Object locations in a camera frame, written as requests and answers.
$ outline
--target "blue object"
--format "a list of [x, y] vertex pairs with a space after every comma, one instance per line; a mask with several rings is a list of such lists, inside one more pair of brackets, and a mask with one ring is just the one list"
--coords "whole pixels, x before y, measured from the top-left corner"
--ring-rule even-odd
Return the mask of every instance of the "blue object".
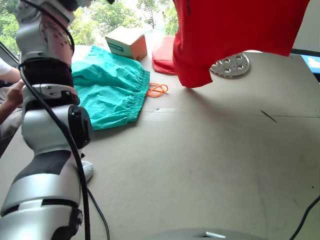
[[94, 130], [137, 120], [150, 80], [150, 72], [138, 61], [93, 46], [84, 59], [72, 64], [72, 76]]
[[314, 74], [320, 74], [320, 57], [301, 55], [311, 72]]

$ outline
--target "cardboard box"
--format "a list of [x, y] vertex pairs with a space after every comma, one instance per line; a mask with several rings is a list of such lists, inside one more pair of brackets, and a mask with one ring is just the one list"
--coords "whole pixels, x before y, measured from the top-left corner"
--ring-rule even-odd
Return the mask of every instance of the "cardboard box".
[[106, 42], [113, 54], [140, 61], [147, 55], [146, 38], [142, 31], [120, 26], [108, 33]]

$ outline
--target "round metal disc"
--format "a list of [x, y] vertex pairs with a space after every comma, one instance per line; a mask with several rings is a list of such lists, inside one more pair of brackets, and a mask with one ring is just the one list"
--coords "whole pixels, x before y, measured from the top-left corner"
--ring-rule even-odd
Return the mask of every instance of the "round metal disc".
[[241, 52], [217, 61], [210, 70], [221, 77], [232, 78], [245, 74], [249, 68], [249, 58]]

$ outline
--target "red cloth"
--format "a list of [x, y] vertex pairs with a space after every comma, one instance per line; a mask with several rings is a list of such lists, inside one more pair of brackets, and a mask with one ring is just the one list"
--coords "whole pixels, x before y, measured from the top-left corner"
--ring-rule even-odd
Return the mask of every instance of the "red cloth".
[[172, 60], [174, 48], [174, 36], [165, 36], [162, 42], [152, 51], [152, 66], [158, 73], [175, 75], [175, 67]]
[[175, 0], [174, 69], [183, 86], [211, 83], [216, 61], [259, 50], [288, 56], [309, 0]]

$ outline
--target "orange cord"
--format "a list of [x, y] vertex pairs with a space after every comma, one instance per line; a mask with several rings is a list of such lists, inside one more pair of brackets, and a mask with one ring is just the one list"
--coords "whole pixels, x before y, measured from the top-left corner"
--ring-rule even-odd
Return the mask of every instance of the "orange cord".
[[150, 82], [149, 86], [151, 88], [149, 88], [146, 95], [148, 97], [152, 97], [152, 98], [158, 98], [169, 90], [168, 86], [165, 84], [158, 84], [155, 82]]

